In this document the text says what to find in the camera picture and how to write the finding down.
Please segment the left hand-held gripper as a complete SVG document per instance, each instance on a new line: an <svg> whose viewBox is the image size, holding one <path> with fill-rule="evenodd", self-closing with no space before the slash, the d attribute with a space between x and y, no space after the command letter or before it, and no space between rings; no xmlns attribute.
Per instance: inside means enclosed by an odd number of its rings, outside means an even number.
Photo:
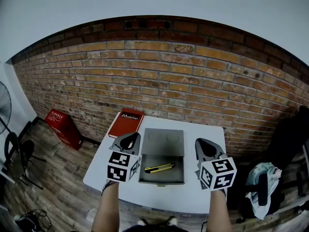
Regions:
<svg viewBox="0 0 309 232"><path fill-rule="evenodd" d="M117 137L109 148L107 179L128 182L140 166L140 139L137 132Z"/></svg>

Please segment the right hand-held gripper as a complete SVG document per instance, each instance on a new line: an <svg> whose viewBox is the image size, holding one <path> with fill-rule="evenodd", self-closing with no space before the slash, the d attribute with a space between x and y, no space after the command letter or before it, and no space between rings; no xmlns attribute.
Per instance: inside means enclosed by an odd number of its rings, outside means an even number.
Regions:
<svg viewBox="0 0 309 232"><path fill-rule="evenodd" d="M202 189L226 190L231 187L237 169L231 157L216 143L198 138L195 141L198 180Z"/></svg>

